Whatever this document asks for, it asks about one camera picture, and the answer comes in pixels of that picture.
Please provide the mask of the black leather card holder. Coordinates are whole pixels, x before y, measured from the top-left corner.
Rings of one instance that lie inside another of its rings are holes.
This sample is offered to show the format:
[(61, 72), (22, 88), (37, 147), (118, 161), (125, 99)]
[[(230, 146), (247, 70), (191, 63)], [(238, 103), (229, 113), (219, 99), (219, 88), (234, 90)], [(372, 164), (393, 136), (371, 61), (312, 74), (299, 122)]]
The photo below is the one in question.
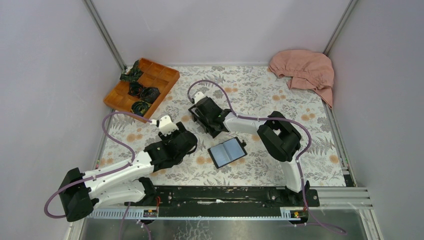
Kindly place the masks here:
[(217, 169), (220, 169), (247, 155), (246, 142), (233, 137), (222, 143), (210, 147), (207, 151)]

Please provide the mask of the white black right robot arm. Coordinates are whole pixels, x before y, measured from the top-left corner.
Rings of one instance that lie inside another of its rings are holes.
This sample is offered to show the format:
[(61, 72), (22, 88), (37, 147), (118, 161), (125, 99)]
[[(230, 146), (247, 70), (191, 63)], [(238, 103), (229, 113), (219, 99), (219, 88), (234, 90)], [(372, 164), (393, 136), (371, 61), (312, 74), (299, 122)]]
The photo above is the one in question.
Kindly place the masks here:
[(238, 132), (260, 138), (270, 156), (280, 162), (285, 176), (287, 201), (293, 206), (301, 205), (306, 199), (307, 180), (300, 165), (302, 136), (296, 127), (301, 125), (274, 111), (267, 117), (236, 115), (230, 109), (220, 108), (208, 96), (192, 99), (189, 109), (193, 120), (213, 138), (220, 133)]

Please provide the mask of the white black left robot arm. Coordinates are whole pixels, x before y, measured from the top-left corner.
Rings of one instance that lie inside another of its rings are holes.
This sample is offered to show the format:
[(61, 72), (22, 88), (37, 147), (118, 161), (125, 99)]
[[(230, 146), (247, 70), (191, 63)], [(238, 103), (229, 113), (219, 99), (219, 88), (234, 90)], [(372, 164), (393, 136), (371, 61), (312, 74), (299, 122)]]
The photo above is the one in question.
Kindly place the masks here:
[(100, 206), (155, 200), (156, 190), (149, 174), (182, 162), (196, 150), (198, 139), (178, 122), (173, 132), (158, 133), (160, 141), (149, 144), (129, 160), (97, 170), (69, 170), (60, 184), (59, 198), (68, 222), (85, 218)]

